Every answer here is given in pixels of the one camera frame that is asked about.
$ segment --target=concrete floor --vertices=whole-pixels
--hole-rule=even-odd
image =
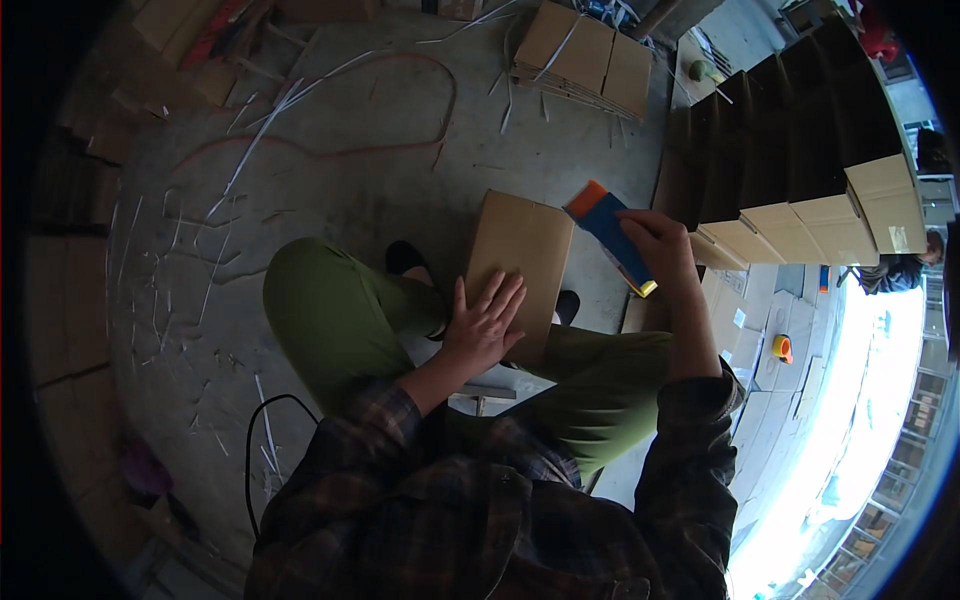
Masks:
[[[254,374],[266,396],[308,397],[261,307],[263,271],[277,249],[302,236],[320,236],[380,266],[387,245],[402,238],[421,249],[441,287],[449,290],[464,269],[472,224],[489,188],[560,206],[588,179],[596,179],[628,205],[650,203],[668,106],[662,61],[654,64],[646,121],[624,124],[626,147],[609,115],[548,96],[547,123],[540,94],[524,89],[515,90],[510,124],[501,135],[507,91],[503,85],[490,96],[488,91],[503,68],[510,23],[498,20],[448,42],[415,45],[457,25],[384,11],[369,25],[324,26],[320,44],[308,57],[303,74],[314,77],[371,49],[424,53],[445,64],[457,80],[457,104],[435,171],[436,148],[318,161],[288,146],[261,142],[232,187],[235,204],[228,200],[208,217],[209,225],[219,227],[201,230],[187,221],[202,221],[221,199],[247,144],[215,147],[174,169],[204,144],[224,138],[235,112],[174,114],[169,125],[137,139],[122,177],[109,260],[117,390],[133,427],[173,474],[176,494],[200,523],[211,552],[237,573],[249,563],[253,544],[244,504],[244,452],[248,420],[259,403]],[[309,34],[309,28],[289,31]],[[268,38],[255,61],[285,72],[296,53],[289,42]],[[270,99],[276,94],[260,77],[245,76],[238,85],[237,97],[244,100],[258,87],[269,89]],[[315,153],[429,140],[438,134],[450,93],[448,80],[434,65],[383,61],[320,84],[278,116],[270,135]],[[240,125],[267,111],[265,103],[252,105]],[[184,222],[175,234],[181,210]],[[295,212],[264,223],[276,210]],[[228,223],[231,211],[235,220]],[[198,323],[210,263],[221,252],[222,266]],[[583,300],[576,325],[618,330],[626,285],[595,240],[579,230],[564,287]],[[408,346],[418,362],[439,347],[423,340]],[[501,367],[477,382],[516,389],[520,398],[548,385]],[[280,470],[289,475],[313,423],[292,402],[275,404],[269,414]],[[267,447],[262,422],[252,445],[257,518],[267,499],[260,445]]]

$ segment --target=finger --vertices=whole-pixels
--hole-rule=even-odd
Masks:
[[[661,237],[671,229],[683,227],[665,214],[653,210],[617,210],[614,214],[621,221],[629,220],[644,226],[655,237]]]
[[[462,315],[467,312],[467,290],[464,288],[464,279],[457,276],[453,285],[453,314]]]
[[[526,333],[523,331],[511,331],[507,335],[503,336],[503,353],[506,354],[510,351],[510,348],[513,348],[514,345],[523,339]]]
[[[646,227],[630,219],[621,219],[620,228],[634,243],[641,256],[647,258],[656,254],[657,238]]]
[[[490,278],[490,281],[487,282],[487,287],[484,288],[483,294],[480,295],[480,298],[477,299],[476,304],[471,308],[478,312],[487,312],[487,309],[490,308],[491,303],[493,302],[493,297],[496,296],[496,291],[500,289],[500,284],[503,283],[503,277],[507,274],[502,271],[497,271],[493,274],[493,277]]]
[[[521,285],[523,285],[523,276],[519,273],[511,275],[510,279],[508,279],[507,282],[503,284],[503,287],[500,288],[500,291],[497,292],[496,298],[493,299],[493,304],[487,309],[487,314],[490,315],[492,319],[499,319],[500,314],[503,313],[503,309],[507,307],[507,304],[509,304],[510,300],[516,295],[516,291],[520,289]]]
[[[498,320],[503,323],[503,326],[509,327],[510,323],[514,321],[517,310],[519,310],[520,305],[523,304],[523,299],[527,297],[527,286],[521,287],[516,291],[516,294],[510,298],[510,302],[504,307],[503,312],[500,313]]]

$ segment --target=sleeve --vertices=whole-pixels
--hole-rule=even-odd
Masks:
[[[657,437],[636,486],[637,526],[663,585],[676,597],[725,598],[736,500],[736,448],[730,413],[740,396],[732,376],[665,386],[658,398]]]
[[[898,255],[898,260],[891,264],[877,291],[880,293],[906,292],[919,287],[923,270],[924,264],[912,254]]]
[[[257,549],[369,508],[418,460],[420,410],[406,392],[374,381],[345,405],[342,415],[320,421],[297,469],[267,505]]]

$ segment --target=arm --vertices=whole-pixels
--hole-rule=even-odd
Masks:
[[[295,538],[380,499],[394,475],[409,467],[422,417],[523,337],[522,331],[507,331],[526,295],[523,277],[505,278],[502,271],[494,275],[469,309],[458,278],[443,348],[394,385],[372,382],[345,403],[342,415],[320,422],[297,470],[264,511],[258,547]]]
[[[683,225],[627,211],[621,226],[671,306],[669,383],[660,391],[657,437],[636,486],[635,515],[678,597],[724,597],[736,500],[727,485],[736,449],[730,411],[736,384],[724,373]]]

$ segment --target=person's left hand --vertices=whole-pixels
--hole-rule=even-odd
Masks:
[[[492,368],[523,337],[522,331],[507,329],[526,295],[523,276],[517,274],[508,279],[503,271],[498,271],[480,299],[468,308],[464,279],[457,277],[453,319],[437,357],[455,365],[457,370],[462,369],[467,379]]]

